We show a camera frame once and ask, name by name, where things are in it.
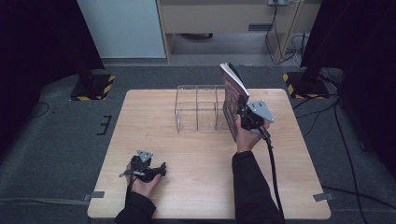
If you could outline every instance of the yellow and black hazard tape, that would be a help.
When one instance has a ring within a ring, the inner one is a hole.
[[[72,101],[104,100],[106,99],[108,92],[110,91],[111,86],[113,85],[114,78],[116,78],[116,76],[109,76],[107,84],[101,95],[95,95],[95,96],[79,95],[79,96],[70,97],[70,100]]]
[[[325,96],[320,94],[297,94],[294,91],[293,85],[291,84],[288,74],[283,74],[283,80],[286,83],[286,87],[288,88],[289,95],[292,99],[309,99],[309,98],[326,99]]]

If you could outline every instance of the black jacket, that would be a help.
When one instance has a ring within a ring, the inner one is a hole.
[[[280,224],[282,217],[271,197],[270,188],[251,151],[233,156],[233,194],[238,224]],[[125,207],[117,224],[149,224],[155,211],[152,201],[128,188]]]

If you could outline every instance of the hand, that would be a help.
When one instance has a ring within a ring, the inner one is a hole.
[[[130,162],[128,163],[126,168],[128,170],[131,169]],[[157,186],[157,184],[160,182],[161,174],[157,174],[156,176],[154,176],[154,178],[148,183],[141,181],[135,175],[131,175],[131,178],[129,176],[126,176],[126,179],[127,179],[128,185],[131,180],[134,181],[132,183],[131,192],[133,191],[133,192],[136,192],[138,194],[141,194],[141,195],[149,198],[151,196],[151,193],[154,190],[155,186]]]
[[[261,133],[254,133],[252,131],[248,131],[241,127],[241,116],[238,115],[238,119],[235,121],[236,127],[238,128],[238,134],[236,136],[236,147],[237,151],[251,151],[251,149],[256,146],[256,144],[262,139]],[[263,124],[265,129],[270,127],[270,122],[265,119]]]

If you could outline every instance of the white wall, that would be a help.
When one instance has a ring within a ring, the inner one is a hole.
[[[165,58],[155,0],[78,0],[102,58]]]

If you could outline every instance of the table top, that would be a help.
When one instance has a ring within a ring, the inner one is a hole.
[[[264,100],[275,122],[272,135],[277,184],[285,218],[326,219],[327,201],[316,202],[322,193],[289,97],[280,89],[250,89],[250,101]],[[128,91],[94,191],[90,217],[115,217],[123,208],[126,179],[119,174],[138,149],[152,152],[150,167],[167,164],[166,176],[151,200],[154,218],[234,219],[232,156],[236,144],[229,130],[177,132],[177,90]],[[267,145],[260,141],[253,153],[273,192]]]

